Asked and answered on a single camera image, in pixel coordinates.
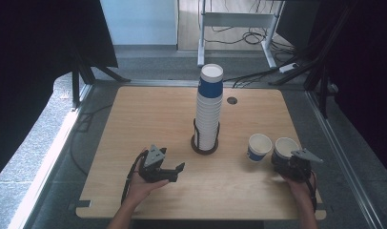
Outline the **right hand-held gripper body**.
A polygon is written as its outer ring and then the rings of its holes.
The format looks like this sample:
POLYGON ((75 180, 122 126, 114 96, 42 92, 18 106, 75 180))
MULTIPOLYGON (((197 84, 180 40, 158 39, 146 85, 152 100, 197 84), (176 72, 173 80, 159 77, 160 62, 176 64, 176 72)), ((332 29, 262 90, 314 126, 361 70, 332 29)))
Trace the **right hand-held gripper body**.
POLYGON ((292 157, 288 162, 288 171, 280 174, 288 177, 293 181, 305 182, 312 172, 311 162, 323 163, 323 160, 306 148, 297 151, 292 151, 292 157))

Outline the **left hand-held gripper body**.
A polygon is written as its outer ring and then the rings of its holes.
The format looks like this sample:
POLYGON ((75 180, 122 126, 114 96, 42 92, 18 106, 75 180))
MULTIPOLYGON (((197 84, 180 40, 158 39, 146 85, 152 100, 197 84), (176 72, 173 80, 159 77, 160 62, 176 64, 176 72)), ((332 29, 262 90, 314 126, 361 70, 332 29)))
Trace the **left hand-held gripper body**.
POLYGON ((142 153, 142 159, 138 169, 139 175, 149 183, 167 179, 169 182, 176 182, 178 174, 174 169, 162 169, 165 155, 155 145, 142 153))

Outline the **blue paper cup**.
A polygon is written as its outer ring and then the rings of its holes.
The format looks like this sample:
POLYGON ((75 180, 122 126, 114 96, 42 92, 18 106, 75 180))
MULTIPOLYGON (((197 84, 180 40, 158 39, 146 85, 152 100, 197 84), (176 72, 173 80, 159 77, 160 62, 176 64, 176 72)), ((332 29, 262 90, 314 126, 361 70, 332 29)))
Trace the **blue paper cup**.
POLYGON ((248 141, 247 157, 250 161, 259 162, 273 149, 273 142, 264 134, 251 135, 248 141))
POLYGON ((299 150, 298 144, 291 138, 280 137, 274 146, 273 153, 282 157, 287 157, 289 160, 292 157, 292 151, 299 150))

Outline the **black wire cup holder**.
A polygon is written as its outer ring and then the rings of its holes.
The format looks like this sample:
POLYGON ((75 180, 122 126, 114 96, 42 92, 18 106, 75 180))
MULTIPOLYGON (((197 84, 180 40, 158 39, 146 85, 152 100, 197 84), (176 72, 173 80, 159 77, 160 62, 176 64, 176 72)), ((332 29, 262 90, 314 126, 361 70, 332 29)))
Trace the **black wire cup holder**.
POLYGON ((207 156, 213 154, 218 148, 218 136, 219 136, 220 126, 218 124, 216 129, 216 135, 214 138, 214 145, 209 150, 200 149, 200 132, 196 125, 196 119, 193 120, 193 136, 191 137, 191 147, 193 150, 200 155, 207 156))

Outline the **stack of white paper cups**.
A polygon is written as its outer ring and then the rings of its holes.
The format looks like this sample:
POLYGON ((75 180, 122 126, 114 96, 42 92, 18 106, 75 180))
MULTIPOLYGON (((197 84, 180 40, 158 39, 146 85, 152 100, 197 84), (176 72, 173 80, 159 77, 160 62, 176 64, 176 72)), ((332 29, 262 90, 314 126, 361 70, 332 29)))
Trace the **stack of white paper cups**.
POLYGON ((219 132, 223 99, 223 69, 216 64, 202 67, 197 87, 194 144, 200 151, 210 151, 219 132))

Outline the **person's right hand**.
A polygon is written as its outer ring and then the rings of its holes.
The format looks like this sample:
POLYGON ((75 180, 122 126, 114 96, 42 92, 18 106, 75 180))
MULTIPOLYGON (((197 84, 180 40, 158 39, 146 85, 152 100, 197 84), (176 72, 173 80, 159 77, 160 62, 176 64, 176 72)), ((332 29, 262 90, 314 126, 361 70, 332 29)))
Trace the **person's right hand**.
POLYGON ((316 175, 311 174, 308 181, 296 182, 288 177, 282 177, 288 184, 295 201, 300 199, 309 199, 313 207, 316 205, 316 175))

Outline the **person's left hand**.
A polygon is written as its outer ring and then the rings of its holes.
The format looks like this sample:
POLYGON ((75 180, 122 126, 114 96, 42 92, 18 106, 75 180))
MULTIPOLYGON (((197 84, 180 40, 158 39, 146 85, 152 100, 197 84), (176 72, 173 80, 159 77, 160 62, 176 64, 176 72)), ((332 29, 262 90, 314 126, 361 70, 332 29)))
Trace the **person's left hand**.
POLYGON ((146 198, 150 195, 151 191, 161 188, 169 183, 167 179, 160 180, 154 183, 147 182, 144 178, 142 178, 138 169, 140 166, 141 158, 139 158, 136 162, 136 166, 132 172, 132 178, 129 186, 129 190, 123 204, 132 211, 146 198))

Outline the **black metal stand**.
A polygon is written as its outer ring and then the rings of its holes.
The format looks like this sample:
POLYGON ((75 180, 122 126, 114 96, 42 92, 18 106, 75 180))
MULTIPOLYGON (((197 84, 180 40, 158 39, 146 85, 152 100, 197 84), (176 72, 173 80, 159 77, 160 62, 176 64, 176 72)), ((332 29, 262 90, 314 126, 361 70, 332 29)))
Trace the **black metal stand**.
POLYGON ((324 118, 327 117, 326 103, 329 94, 329 61, 334 45, 344 30, 345 24, 349 20, 357 2, 358 0, 338 0, 333 14, 327 18, 324 28, 319 32, 316 39, 296 56, 300 58, 303 55, 311 54, 313 58, 306 65, 297 68, 287 76, 270 82, 272 86, 281 86, 301 74, 308 72, 309 75, 303 83, 303 89, 309 92, 319 87, 319 92, 317 93, 318 110, 324 118))
POLYGON ((92 67, 108 75, 117 82, 131 82, 130 79, 125 78, 108 67, 104 67, 93 61, 89 57, 84 57, 77 48, 72 51, 72 72, 71 72, 71 86, 72 86, 72 109, 75 111, 81 104, 80 100, 80 79, 87 85, 93 85, 95 76, 92 72, 92 67))

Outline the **white power strip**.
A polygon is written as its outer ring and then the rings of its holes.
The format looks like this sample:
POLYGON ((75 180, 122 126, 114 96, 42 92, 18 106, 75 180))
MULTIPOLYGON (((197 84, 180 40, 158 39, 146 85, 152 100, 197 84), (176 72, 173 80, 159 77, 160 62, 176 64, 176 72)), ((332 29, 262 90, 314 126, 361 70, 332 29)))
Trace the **white power strip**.
POLYGON ((279 72, 280 73, 286 73, 286 72, 292 71, 292 70, 294 70, 294 69, 296 69, 298 67, 299 66, 296 63, 291 63, 291 64, 288 64, 288 65, 280 67, 279 68, 279 72))

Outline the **black curtain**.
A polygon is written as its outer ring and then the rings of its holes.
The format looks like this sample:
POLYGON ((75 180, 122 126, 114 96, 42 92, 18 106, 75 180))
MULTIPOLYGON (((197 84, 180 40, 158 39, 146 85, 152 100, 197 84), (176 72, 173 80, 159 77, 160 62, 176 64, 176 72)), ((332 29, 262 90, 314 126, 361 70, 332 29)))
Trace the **black curtain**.
POLYGON ((0 173, 78 63, 117 65, 100 0, 0 0, 0 173))
POLYGON ((319 0, 316 23, 354 5, 326 63, 336 103, 387 170, 387 0, 319 0))

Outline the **aluminium floor rail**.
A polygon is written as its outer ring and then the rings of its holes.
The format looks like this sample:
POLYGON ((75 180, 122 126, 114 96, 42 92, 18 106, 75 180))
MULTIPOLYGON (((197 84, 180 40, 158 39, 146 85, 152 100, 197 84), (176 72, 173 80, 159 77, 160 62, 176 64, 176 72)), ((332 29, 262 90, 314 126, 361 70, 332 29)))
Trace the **aluminium floor rail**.
POLYGON ((325 134, 330 147, 335 155, 336 161, 342 171, 342 174, 345 176, 350 189, 356 199, 356 203, 364 216, 368 226, 370 229, 384 229, 382 221, 377 213, 377 210, 368 197, 365 188, 362 185, 362 182, 359 176, 356 174, 353 166, 351 165, 348 157, 345 154, 344 148, 339 142, 339 138, 336 135, 330 121, 322 114, 320 109, 318 108, 317 98, 316 96, 306 91, 305 96, 312 107, 316 119, 325 134))
POLYGON ((4 229, 64 229, 75 221, 84 178, 70 156, 78 112, 71 108, 71 85, 58 83, 4 178, 12 211, 4 229))

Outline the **white metal desk frame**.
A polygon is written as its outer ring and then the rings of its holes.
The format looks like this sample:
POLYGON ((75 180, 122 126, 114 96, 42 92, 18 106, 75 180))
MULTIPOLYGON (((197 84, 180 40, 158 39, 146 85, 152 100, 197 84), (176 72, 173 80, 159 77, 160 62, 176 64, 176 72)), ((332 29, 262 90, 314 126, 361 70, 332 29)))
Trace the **white metal desk frame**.
POLYGON ((261 42, 262 50, 269 67, 276 69, 271 48, 273 36, 280 18, 284 1, 278 1, 274 13, 235 13, 206 11, 206 0, 199 0, 199 40, 197 48, 197 66, 205 65, 205 28, 206 27, 235 27, 235 28, 262 28, 267 29, 266 38, 261 42))

